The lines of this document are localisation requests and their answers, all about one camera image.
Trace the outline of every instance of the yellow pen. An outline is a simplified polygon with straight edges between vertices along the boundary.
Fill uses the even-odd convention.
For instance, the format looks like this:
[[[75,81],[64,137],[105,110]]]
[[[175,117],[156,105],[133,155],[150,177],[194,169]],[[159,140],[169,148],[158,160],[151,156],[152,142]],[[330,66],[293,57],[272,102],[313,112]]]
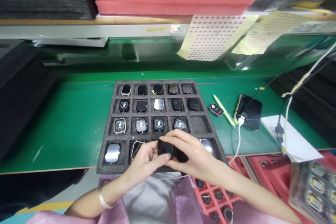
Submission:
[[[235,123],[233,122],[231,116],[226,111],[226,109],[224,108],[224,106],[222,105],[222,103],[219,101],[219,99],[217,98],[217,96],[213,95],[213,97],[214,97],[215,101],[217,102],[218,106],[224,111],[224,115],[227,118],[227,120],[229,121],[229,123],[231,124],[231,126],[233,128],[236,128]]]

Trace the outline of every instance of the green workbench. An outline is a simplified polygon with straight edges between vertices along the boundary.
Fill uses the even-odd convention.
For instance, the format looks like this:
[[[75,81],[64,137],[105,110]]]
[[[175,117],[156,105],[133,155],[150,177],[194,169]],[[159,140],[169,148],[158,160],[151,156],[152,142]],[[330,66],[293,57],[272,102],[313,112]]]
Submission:
[[[243,76],[220,68],[211,71],[127,71],[73,73],[65,75],[45,99],[20,139],[0,163],[0,174],[32,171],[95,167],[103,140],[104,128],[116,80],[195,79],[205,104],[214,103],[216,94],[233,115],[238,96],[253,96],[274,73],[256,74],[246,71]],[[258,96],[262,116],[279,113],[281,98],[270,88]],[[238,131],[225,117],[211,114],[218,137],[227,156],[233,156],[238,144]],[[300,116],[290,111],[289,122],[315,148],[331,145]],[[280,148],[267,130],[257,132],[241,129],[239,155],[279,153]]]

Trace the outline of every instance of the black foam tray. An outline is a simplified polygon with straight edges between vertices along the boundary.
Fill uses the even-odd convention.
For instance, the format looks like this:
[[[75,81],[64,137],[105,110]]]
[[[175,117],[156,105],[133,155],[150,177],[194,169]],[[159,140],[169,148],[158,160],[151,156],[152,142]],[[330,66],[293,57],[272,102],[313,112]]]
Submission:
[[[132,86],[131,94],[129,96],[123,96],[121,90],[123,85],[128,84]],[[151,91],[155,84],[161,84],[163,86],[163,95],[154,95]],[[178,93],[176,95],[168,94],[168,85],[176,84],[178,86]],[[146,96],[138,95],[138,86],[147,85],[148,94]],[[183,94],[182,85],[190,85],[192,94]],[[156,98],[164,99],[163,111],[154,110],[154,100]],[[181,98],[183,101],[183,111],[174,111],[172,106],[173,98]],[[188,99],[196,98],[200,104],[199,111],[191,111],[188,108]],[[119,111],[119,102],[121,100],[129,100],[130,108],[128,112]],[[137,112],[136,103],[137,100],[147,101],[146,112]],[[147,121],[147,132],[138,134],[135,129],[135,119],[141,117]],[[165,120],[164,132],[155,132],[153,129],[153,118],[163,117]],[[173,130],[174,121],[176,117],[184,117],[187,121],[186,132],[190,133],[194,137],[201,139],[206,138],[210,141],[214,156],[218,160],[225,163],[228,162],[221,143],[215,131],[215,127],[212,123],[208,109],[203,101],[201,92],[193,80],[148,80],[148,81],[124,81],[116,82],[113,91],[113,98],[110,106],[110,111],[105,126],[104,138],[100,149],[97,173],[99,174],[121,174],[123,173],[131,163],[131,151],[133,144],[136,140],[142,142],[150,142],[158,140],[160,136],[165,135],[168,131]],[[113,122],[115,119],[125,118],[126,120],[126,132],[116,135],[113,130]],[[109,144],[116,143],[120,145],[120,154],[117,162],[107,163],[104,159],[106,150]],[[170,167],[163,166],[156,172],[173,172]]]

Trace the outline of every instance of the silver bangle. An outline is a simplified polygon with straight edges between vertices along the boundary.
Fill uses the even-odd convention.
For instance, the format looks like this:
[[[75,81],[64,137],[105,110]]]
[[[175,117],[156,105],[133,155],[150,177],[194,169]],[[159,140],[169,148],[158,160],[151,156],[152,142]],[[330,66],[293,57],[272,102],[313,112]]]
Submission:
[[[107,208],[107,209],[111,209],[111,208],[114,207],[114,205],[115,205],[116,203],[114,203],[112,206],[109,206],[109,205],[106,203],[106,201],[104,200],[104,198],[103,198],[103,194],[102,194],[102,192],[101,192],[101,191],[102,191],[103,184],[104,184],[105,181],[111,181],[111,180],[110,180],[110,179],[104,179],[104,180],[100,183],[99,188],[98,188],[99,199],[100,199],[100,203],[103,205],[103,207],[105,207],[105,208]]]

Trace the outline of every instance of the white cable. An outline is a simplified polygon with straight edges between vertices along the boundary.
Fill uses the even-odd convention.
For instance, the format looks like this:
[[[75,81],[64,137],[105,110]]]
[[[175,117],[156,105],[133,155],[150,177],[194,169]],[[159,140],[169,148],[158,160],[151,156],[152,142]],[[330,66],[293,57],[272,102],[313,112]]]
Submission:
[[[231,164],[236,159],[236,157],[238,156],[238,152],[239,152],[239,148],[240,148],[240,143],[242,141],[242,138],[241,138],[241,135],[240,135],[240,127],[244,124],[244,122],[245,122],[245,117],[244,116],[240,116],[238,118],[238,137],[239,137],[238,147],[237,147],[236,154],[234,155],[233,159],[231,159],[231,161],[229,162],[229,164]]]
[[[287,104],[287,108],[286,108],[286,115],[285,115],[285,124],[283,125],[283,134],[284,134],[284,138],[283,138],[283,141],[285,142],[285,150],[287,151],[287,141],[286,141],[286,124],[287,124],[287,121],[288,121],[288,112],[289,112],[289,107],[292,103],[292,99],[293,99],[293,96],[291,96],[288,100],[288,104]]]
[[[313,65],[313,67],[305,74],[302,76],[301,80],[299,80],[296,85],[292,88],[291,92],[288,93],[284,93],[282,94],[281,97],[286,97],[286,95],[292,95],[295,90],[297,90],[301,84],[304,82],[305,79],[307,79],[309,77],[309,75],[311,74],[311,72],[315,69],[315,67],[321,62],[321,60],[323,60],[325,57],[328,56],[328,54],[336,47],[336,42],[323,54],[323,56],[315,62],[315,64]]]

